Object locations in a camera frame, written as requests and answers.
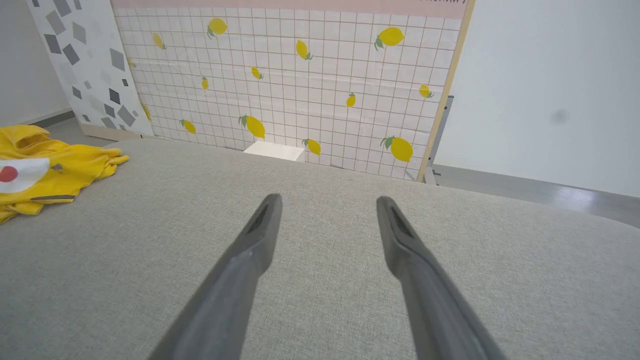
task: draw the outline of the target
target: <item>red circle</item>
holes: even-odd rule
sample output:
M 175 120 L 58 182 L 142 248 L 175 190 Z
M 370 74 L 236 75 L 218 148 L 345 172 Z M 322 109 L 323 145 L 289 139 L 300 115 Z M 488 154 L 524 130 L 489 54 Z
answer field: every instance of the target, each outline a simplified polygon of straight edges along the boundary
M 0 170 L 0 182 L 8 183 L 18 177 L 18 170 L 15 167 L 3 167 Z

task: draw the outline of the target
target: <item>white block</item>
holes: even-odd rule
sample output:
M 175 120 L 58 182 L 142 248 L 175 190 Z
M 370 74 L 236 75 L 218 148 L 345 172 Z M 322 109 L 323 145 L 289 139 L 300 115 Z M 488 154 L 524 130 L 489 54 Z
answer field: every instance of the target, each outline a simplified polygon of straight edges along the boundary
M 247 154 L 269 156 L 270 158 L 305 162 L 304 148 L 280 145 L 277 143 L 255 142 L 244 152 Z

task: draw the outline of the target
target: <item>white patch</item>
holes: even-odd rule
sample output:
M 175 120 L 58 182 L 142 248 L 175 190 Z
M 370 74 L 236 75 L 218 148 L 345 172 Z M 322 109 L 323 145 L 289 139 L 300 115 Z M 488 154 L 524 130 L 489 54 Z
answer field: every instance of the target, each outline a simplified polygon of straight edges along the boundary
M 0 169 L 13 167 L 18 176 L 8 182 L 0 181 L 0 193 L 18 193 L 32 187 L 49 170 L 48 158 L 0 160 Z

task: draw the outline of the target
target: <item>gray upholstered sofa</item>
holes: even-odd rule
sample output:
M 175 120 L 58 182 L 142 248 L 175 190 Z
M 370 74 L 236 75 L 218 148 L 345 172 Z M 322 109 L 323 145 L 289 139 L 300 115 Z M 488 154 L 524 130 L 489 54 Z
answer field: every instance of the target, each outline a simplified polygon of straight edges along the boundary
M 640 230 L 518 200 L 161 140 L 0 226 L 0 359 L 145 359 L 281 193 L 244 359 L 414 359 L 375 200 L 396 200 L 512 359 L 640 359 Z

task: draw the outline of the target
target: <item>pink border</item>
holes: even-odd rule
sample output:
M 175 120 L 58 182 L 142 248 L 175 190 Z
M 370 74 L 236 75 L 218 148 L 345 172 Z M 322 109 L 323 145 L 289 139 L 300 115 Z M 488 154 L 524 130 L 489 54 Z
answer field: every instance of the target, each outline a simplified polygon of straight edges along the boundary
M 466 0 L 111 0 L 113 8 L 267 8 L 462 19 Z

